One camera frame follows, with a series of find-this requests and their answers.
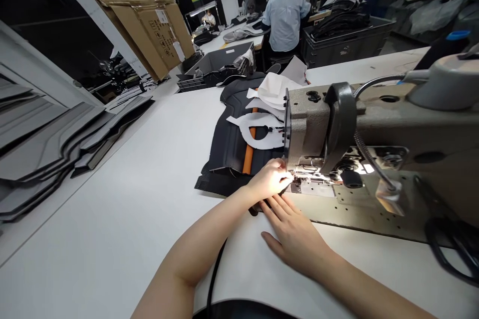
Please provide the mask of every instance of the blue object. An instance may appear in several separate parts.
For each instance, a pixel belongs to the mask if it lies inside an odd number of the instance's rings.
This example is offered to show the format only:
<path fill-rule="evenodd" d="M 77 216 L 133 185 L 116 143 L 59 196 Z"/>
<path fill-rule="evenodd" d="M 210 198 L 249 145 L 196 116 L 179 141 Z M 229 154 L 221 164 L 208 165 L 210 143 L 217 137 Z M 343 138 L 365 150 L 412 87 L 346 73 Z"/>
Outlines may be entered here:
<path fill-rule="evenodd" d="M 451 32 L 448 35 L 448 37 L 446 37 L 446 40 L 450 40 L 450 41 L 461 40 L 463 38 L 468 37 L 470 33 L 471 32 L 469 30 L 454 31 L 454 32 Z"/>

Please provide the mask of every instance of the hand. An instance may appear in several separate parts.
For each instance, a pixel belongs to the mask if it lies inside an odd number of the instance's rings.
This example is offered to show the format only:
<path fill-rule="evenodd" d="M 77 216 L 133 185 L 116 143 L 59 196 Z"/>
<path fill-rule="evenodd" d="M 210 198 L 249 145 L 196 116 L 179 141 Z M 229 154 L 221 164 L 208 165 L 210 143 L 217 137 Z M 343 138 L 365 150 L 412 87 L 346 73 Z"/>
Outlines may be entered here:
<path fill-rule="evenodd" d="M 280 193 L 293 181 L 291 173 L 285 170 L 282 159 L 270 159 L 268 163 L 246 185 L 257 201 Z"/>
<path fill-rule="evenodd" d="M 336 253 L 326 244 L 309 219 L 285 195 L 268 198 L 259 204 L 273 226 L 277 241 L 271 234 L 261 236 L 268 247 L 287 265 L 318 282 L 327 273 Z"/>

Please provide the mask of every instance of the fluorescent light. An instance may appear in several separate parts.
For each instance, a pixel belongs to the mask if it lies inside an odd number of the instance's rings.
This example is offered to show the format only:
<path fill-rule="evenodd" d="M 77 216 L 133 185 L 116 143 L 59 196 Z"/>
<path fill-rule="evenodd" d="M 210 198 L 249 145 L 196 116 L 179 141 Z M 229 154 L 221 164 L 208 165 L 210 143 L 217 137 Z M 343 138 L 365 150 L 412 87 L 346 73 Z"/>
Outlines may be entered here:
<path fill-rule="evenodd" d="M 201 10 L 199 10 L 199 11 L 192 12 L 192 13 L 190 13 L 190 17 L 196 16 L 196 15 L 198 15 L 199 13 L 201 13 L 201 12 L 203 12 L 203 11 L 204 11 L 204 10 L 201 9 Z"/>

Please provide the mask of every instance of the black bin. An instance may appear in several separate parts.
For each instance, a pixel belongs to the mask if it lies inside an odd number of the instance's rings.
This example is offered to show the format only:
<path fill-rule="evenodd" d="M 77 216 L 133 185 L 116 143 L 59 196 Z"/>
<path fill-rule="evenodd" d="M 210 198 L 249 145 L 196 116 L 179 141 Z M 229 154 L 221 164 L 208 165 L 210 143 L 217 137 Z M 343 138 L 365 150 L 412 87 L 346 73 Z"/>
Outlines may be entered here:
<path fill-rule="evenodd" d="M 310 34 L 313 26 L 303 30 L 302 55 L 308 68 L 359 60 L 379 55 L 395 21 L 370 17 L 370 27 L 316 41 Z"/>

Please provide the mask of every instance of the label on box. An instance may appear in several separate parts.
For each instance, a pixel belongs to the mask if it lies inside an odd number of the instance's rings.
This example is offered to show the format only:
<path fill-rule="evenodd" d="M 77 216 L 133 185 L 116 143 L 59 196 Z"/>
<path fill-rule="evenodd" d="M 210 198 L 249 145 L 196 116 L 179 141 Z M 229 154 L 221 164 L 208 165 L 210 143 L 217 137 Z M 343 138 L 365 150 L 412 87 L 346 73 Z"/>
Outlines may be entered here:
<path fill-rule="evenodd" d="M 183 53 L 183 50 L 181 49 L 181 45 L 179 42 L 175 41 L 173 42 L 173 47 L 176 50 L 176 53 L 178 54 L 178 58 L 180 59 L 181 62 L 185 60 L 185 54 Z"/>
<path fill-rule="evenodd" d="M 161 23 L 168 23 L 168 17 L 166 16 L 166 11 L 164 10 L 155 10 L 156 15 Z"/>

